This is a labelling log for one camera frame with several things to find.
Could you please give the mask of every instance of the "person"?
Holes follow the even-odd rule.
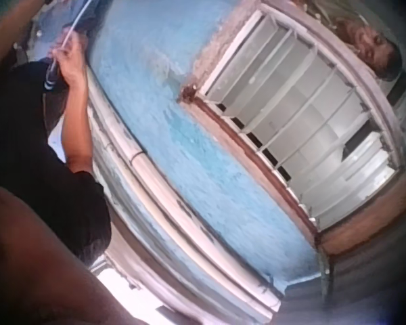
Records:
[[[28,204],[90,266],[108,247],[111,227],[103,188],[92,175],[83,43],[74,32],[64,49],[54,49],[63,78],[52,92],[43,86],[47,62],[0,75],[0,186]],[[47,142],[61,113],[66,163]]]
[[[146,323],[132,317],[27,204],[0,188],[0,324]]]
[[[318,19],[384,81],[395,80],[403,65],[399,48],[372,28],[349,0],[293,0],[300,9]]]

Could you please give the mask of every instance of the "white pipe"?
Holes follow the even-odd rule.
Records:
[[[97,124],[97,121],[93,118],[93,113],[91,114],[89,110],[89,118],[91,122],[92,136],[97,139],[101,139],[101,128]],[[179,247],[187,254],[192,261],[194,261],[199,267],[201,267],[211,278],[218,282],[221,286],[227,289],[231,294],[236,296],[238,299],[248,304],[257,313],[261,314],[262,317],[267,318],[269,321],[272,318],[272,313],[263,307],[258,301],[255,301],[246,292],[242,290],[239,286],[229,280],[219,269],[217,269],[213,264],[205,259],[198,251],[196,251],[187,240],[168,222],[164,213],[158,208],[157,204],[148,195],[145,189],[140,185],[139,181],[129,167],[124,164],[124,161],[115,153],[114,149],[108,144],[104,147],[104,152],[108,153],[114,163],[115,169],[120,172],[123,178],[127,181],[129,188],[135,193],[144,207],[147,209],[149,214],[155,219],[155,221],[162,227],[162,229],[177,243]]]
[[[109,135],[114,147],[128,163],[128,167],[162,206],[168,216],[173,220],[187,237],[209,258],[217,267],[226,273],[233,281],[244,287],[252,296],[262,304],[278,311],[281,301],[270,291],[261,287],[261,281],[242,267],[213,236],[211,239],[206,234],[210,232],[199,221],[198,217],[190,211],[182,199],[158,172],[150,159],[133,140],[127,129],[119,123],[114,109],[95,81],[91,71],[89,75],[89,94],[91,102],[99,115],[106,133]]]

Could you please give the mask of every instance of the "black shirt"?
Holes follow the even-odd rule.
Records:
[[[47,67],[31,62],[0,78],[0,186],[27,203],[89,266],[110,243],[110,216],[102,186],[89,173],[73,173],[48,145]]]

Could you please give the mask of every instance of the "hand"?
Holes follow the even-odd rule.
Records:
[[[72,32],[64,48],[61,49],[60,47],[67,32],[68,29],[64,30],[50,55],[58,61],[60,72],[69,87],[87,87],[87,72],[84,57],[87,39],[76,32]]]

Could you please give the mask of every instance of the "man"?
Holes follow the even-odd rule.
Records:
[[[367,24],[349,0],[293,0],[310,16],[318,19],[384,81],[396,79],[402,69],[399,48]]]
[[[144,325],[32,209],[0,188],[0,324]]]
[[[80,36],[73,33],[65,49],[55,49],[53,57],[64,78],[53,93],[45,93],[43,87],[45,62],[31,62],[0,76],[0,186],[28,204],[90,266],[109,245],[111,228],[103,188],[92,176],[88,84]],[[66,164],[47,143],[63,108]],[[51,114],[51,109],[58,112]]]

